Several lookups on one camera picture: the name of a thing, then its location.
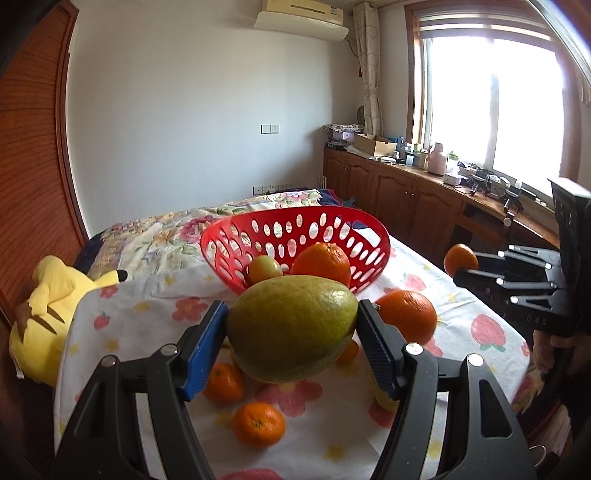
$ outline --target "cabinet door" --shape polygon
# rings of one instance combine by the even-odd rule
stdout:
[[[411,195],[414,220],[408,246],[436,265],[443,265],[461,204],[461,199],[444,186],[428,180],[415,181]]]
[[[344,198],[343,187],[344,182],[341,177],[345,170],[345,156],[341,152],[329,151],[324,152],[324,176],[326,177],[326,187],[335,191],[336,196]]]
[[[412,186],[412,178],[400,175],[395,167],[376,166],[372,187],[374,211],[370,213],[384,224],[390,235],[403,242],[411,220],[408,203]]]
[[[371,184],[374,165],[371,160],[357,160],[355,156],[348,155],[345,162],[345,174],[342,177],[344,181],[343,198],[355,199],[357,208],[369,211],[371,204]]]

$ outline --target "tangerine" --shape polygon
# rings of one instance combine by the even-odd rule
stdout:
[[[464,244],[456,244],[449,249],[443,260],[445,272],[453,278],[459,268],[478,270],[478,257]]]
[[[285,418],[275,407],[250,402],[240,407],[232,419],[236,438],[253,448],[266,448],[285,435]]]
[[[244,379],[231,364],[216,364],[207,379],[203,395],[216,405],[230,405],[244,397]]]
[[[359,345],[355,340],[351,340],[347,345],[345,351],[341,354],[339,358],[337,358],[336,364],[337,365],[349,365],[359,353]]]
[[[351,285],[349,257],[336,244],[316,243],[310,245],[295,259],[291,275],[313,275]]]
[[[376,304],[385,323],[394,325],[407,342],[425,345],[437,326],[437,312],[421,293],[397,290],[384,295]]]

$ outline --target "bed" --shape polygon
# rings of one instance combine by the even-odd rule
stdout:
[[[136,220],[103,232],[100,248],[94,247],[99,252],[89,275],[97,277],[120,268],[127,270],[131,279],[117,287],[90,292],[79,303],[54,403],[56,447],[86,381],[103,356],[111,353],[123,361],[148,356],[163,344],[175,342],[188,326],[201,319],[213,300],[231,303],[236,298],[199,250],[199,238],[211,222],[227,215],[294,206],[309,206],[320,216],[323,205],[336,202],[325,191],[285,192]],[[372,230],[356,230],[370,242],[376,240]],[[396,239],[389,240],[388,266],[358,298],[376,300],[396,288],[425,294],[439,316],[436,333],[426,348],[436,356],[453,359],[481,353],[512,400],[529,364],[530,352],[524,339],[433,264]],[[228,350],[222,350],[219,361],[229,361]],[[239,444],[228,428],[237,406],[217,408],[198,395],[188,405],[189,413],[218,478],[370,478],[395,414],[374,400],[363,353],[348,367],[333,366],[292,385],[265,386],[248,381],[247,391],[245,401],[276,404],[287,420],[287,434],[265,452],[253,452]],[[440,394],[423,478],[433,476],[437,468],[446,403],[446,396]],[[165,478],[147,401],[141,396],[138,412],[150,473]]]

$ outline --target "pikachu plush toy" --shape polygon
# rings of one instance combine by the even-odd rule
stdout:
[[[33,272],[38,283],[17,308],[10,333],[10,350],[25,377],[56,387],[61,355],[76,306],[96,288],[119,283],[113,270],[96,281],[57,257],[45,257]]]

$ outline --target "hand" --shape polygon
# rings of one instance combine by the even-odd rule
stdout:
[[[534,331],[534,363],[543,374],[554,366],[554,349],[574,346],[573,359],[566,374],[571,375],[591,362],[591,336],[577,332],[571,338],[563,338],[548,333]]]

